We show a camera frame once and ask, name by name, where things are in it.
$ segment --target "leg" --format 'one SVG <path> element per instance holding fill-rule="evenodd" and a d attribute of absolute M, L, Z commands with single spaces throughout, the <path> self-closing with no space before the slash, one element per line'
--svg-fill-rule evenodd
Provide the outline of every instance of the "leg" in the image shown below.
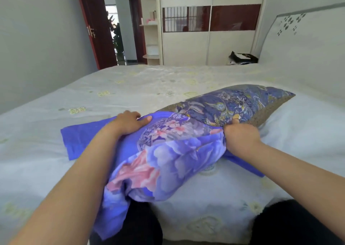
<path fill-rule="evenodd" d="M 295 200 L 265 208 L 254 221 L 250 245 L 332 244 L 342 241 Z"/>
<path fill-rule="evenodd" d="M 163 233 L 149 203 L 131 201 L 122 229 L 102 241 L 97 233 L 90 236 L 90 245 L 161 245 Z"/>

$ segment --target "door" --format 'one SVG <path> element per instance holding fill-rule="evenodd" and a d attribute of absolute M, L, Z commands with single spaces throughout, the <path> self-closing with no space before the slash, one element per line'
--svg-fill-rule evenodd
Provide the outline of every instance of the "door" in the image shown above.
<path fill-rule="evenodd" d="M 117 65 L 104 0 L 79 0 L 99 70 Z"/>
<path fill-rule="evenodd" d="M 143 58 L 146 54 L 146 45 L 144 37 L 144 27 L 141 25 L 141 2 L 140 0 L 129 0 L 130 14 L 132 17 L 133 33 L 134 33 L 134 43 L 135 50 L 137 53 L 138 63 L 147 64 L 147 60 Z"/>

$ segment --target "forearm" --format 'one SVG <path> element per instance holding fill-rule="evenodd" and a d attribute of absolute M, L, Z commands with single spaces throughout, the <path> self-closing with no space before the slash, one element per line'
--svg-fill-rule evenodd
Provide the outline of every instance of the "forearm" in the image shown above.
<path fill-rule="evenodd" d="M 345 178 L 258 143 L 243 157 L 345 240 Z"/>
<path fill-rule="evenodd" d="M 12 244 L 86 244 L 120 134 L 102 129 Z"/>

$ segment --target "headboard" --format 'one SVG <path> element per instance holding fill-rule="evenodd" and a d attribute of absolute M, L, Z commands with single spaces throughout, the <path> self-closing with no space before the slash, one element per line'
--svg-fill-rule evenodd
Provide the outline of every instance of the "headboard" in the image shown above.
<path fill-rule="evenodd" d="M 278 15 L 259 63 L 278 76 L 345 99 L 345 3 Z"/>

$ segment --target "person's left hand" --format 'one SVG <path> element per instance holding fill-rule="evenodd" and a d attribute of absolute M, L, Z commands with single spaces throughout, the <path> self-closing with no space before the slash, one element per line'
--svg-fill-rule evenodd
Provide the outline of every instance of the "person's left hand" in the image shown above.
<path fill-rule="evenodd" d="M 107 125 L 107 127 L 120 135 L 131 134 L 149 124 L 152 120 L 152 116 L 147 116 L 138 121 L 137 119 L 140 117 L 140 113 L 130 112 L 127 110 L 124 113 L 118 114 L 117 117 Z"/>

